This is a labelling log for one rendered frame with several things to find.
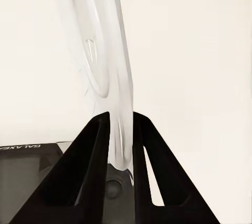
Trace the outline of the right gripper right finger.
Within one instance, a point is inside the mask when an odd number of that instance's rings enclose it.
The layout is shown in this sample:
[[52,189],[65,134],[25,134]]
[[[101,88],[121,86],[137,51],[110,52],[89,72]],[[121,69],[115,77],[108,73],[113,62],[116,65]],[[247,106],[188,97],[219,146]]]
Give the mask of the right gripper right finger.
[[[146,148],[164,206],[152,203]],[[135,224],[220,224],[152,121],[133,112]]]

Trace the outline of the saucer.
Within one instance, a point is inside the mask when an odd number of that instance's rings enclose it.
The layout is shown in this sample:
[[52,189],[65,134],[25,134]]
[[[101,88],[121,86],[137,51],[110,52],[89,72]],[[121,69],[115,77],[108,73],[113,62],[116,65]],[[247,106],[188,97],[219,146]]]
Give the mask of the saucer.
[[90,119],[110,113],[108,160],[125,171],[133,146],[133,79],[120,0],[56,0]]

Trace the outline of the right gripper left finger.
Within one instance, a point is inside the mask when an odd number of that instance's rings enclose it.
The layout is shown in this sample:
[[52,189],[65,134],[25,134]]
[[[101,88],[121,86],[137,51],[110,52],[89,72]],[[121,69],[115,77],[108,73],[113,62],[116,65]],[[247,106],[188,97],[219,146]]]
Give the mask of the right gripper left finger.
[[93,117],[9,224],[102,224],[110,113]]

